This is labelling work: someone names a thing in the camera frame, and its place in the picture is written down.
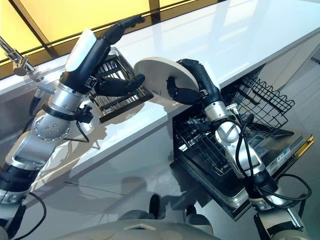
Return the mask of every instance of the metal wire basket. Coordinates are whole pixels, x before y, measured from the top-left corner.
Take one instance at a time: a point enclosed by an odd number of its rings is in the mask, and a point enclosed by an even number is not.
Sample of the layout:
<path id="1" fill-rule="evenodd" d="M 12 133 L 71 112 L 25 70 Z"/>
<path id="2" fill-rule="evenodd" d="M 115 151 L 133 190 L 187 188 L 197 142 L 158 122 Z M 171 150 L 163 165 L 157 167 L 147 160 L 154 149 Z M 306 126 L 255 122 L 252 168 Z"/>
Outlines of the metal wire basket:
<path id="1" fill-rule="evenodd" d="M 131 80 L 135 74 L 127 61 L 114 49 L 105 59 L 102 67 L 93 75 L 95 78 L 116 78 Z M 93 92 L 89 94 L 90 100 L 100 113 L 100 122 L 104 123 L 126 111 L 153 98 L 150 91 L 140 86 L 134 92 L 121 97 L 101 96 Z"/>
<path id="2" fill-rule="evenodd" d="M 231 100 L 227 99 L 227 104 L 238 105 L 242 120 L 249 114 L 254 115 L 253 123 L 248 126 L 253 132 L 265 138 L 274 136 L 288 122 L 285 113 L 295 105 L 295 101 L 281 95 L 280 91 L 274 90 L 265 81 L 249 74 L 233 87 L 235 91 Z"/>
<path id="3" fill-rule="evenodd" d="M 224 149 L 217 143 L 210 130 L 210 120 L 193 106 L 173 120 L 174 147 L 197 161 L 199 167 L 209 174 L 223 176 L 231 167 Z"/>

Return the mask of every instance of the metal faucet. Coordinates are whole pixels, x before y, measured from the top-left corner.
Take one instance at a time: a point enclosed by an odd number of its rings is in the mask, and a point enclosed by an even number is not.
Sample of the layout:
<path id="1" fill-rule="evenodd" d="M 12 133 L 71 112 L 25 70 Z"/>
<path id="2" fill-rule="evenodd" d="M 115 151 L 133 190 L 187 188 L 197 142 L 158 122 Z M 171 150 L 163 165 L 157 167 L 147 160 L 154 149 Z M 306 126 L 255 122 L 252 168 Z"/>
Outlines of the metal faucet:
<path id="1" fill-rule="evenodd" d="M 28 62 L 28 56 L 22 57 L 21 54 L 13 49 L 1 36 L 0 46 L 5 51 L 5 55 L 13 62 L 13 72 L 18 76 L 35 73 L 36 69 Z"/>

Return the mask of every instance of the white countertop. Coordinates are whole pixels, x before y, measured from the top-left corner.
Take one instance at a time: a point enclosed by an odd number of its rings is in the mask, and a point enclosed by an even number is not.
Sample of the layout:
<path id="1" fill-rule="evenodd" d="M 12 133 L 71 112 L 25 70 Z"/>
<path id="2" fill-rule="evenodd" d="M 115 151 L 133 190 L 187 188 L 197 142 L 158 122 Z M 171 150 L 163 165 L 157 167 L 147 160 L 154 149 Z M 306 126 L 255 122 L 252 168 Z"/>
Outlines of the white countertop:
<path id="1" fill-rule="evenodd" d="M 146 57 L 198 60 L 220 88 L 320 30 L 320 2 L 227 0 L 132 32 L 115 45 Z"/>
<path id="2" fill-rule="evenodd" d="M 319 31 L 320 3 L 229 0 L 126 34 L 115 46 L 132 66 L 154 56 L 174 61 L 198 60 L 212 81 L 222 88 Z M 16 78 L 11 76 L 0 81 L 0 90 L 17 84 Z M 79 173 L 166 123 L 185 108 L 155 97 L 94 129 L 89 137 L 98 139 L 99 149 L 93 148 L 96 143 L 93 147 L 78 142 L 62 144 L 34 187 L 71 169 L 72 174 Z"/>

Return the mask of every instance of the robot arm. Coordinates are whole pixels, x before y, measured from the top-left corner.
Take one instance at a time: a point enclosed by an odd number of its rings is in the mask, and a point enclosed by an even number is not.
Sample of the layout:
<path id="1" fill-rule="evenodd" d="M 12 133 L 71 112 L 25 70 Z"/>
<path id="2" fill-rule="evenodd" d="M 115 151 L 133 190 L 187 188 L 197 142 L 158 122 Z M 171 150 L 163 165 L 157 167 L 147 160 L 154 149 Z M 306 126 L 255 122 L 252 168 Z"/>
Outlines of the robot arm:
<path id="1" fill-rule="evenodd" d="M 188 69 L 197 80 L 198 101 L 211 121 L 217 142 L 224 148 L 234 173 L 242 180 L 249 201 L 257 211 L 254 220 L 260 238 L 275 240 L 284 239 L 285 236 L 310 239 L 299 215 L 290 208 L 297 202 L 275 196 L 281 193 L 281 189 L 255 150 L 247 143 L 245 128 L 253 121 L 254 116 L 249 116 L 242 126 L 236 121 L 239 115 L 237 106 L 225 106 L 220 90 L 213 85 L 203 65 L 190 59 L 182 59 L 178 63 Z"/>
<path id="2" fill-rule="evenodd" d="M 70 132 L 71 121 L 89 123 L 93 118 L 91 107 L 80 108 L 84 98 L 98 84 L 91 74 L 101 66 L 110 45 L 121 38 L 125 29 L 143 21 L 141 16 L 126 19 L 98 39 L 91 30 L 84 31 L 67 60 L 54 94 L 36 114 L 31 130 L 19 137 L 6 156 L 0 167 L 0 227 L 9 239 L 20 227 L 26 210 L 23 201 L 32 183 L 56 146 Z"/>

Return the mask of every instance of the round plate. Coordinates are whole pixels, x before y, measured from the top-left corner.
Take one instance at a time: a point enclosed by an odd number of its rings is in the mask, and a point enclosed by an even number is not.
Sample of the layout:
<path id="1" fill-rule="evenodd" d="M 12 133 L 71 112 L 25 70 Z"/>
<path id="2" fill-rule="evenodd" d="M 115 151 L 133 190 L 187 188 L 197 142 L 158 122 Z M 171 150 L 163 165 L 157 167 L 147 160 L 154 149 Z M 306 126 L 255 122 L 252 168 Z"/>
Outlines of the round plate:
<path id="1" fill-rule="evenodd" d="M 169 77 L 175 78 L 175 85 L 178 88 L 199 91 L 195 77 L 186 68 L 163 57 L 144 58 L 134 65 L 134 71 L 145 76 L 143 86 L 146 89 L 169 100 L 172 100 L 167 90 Z"/>

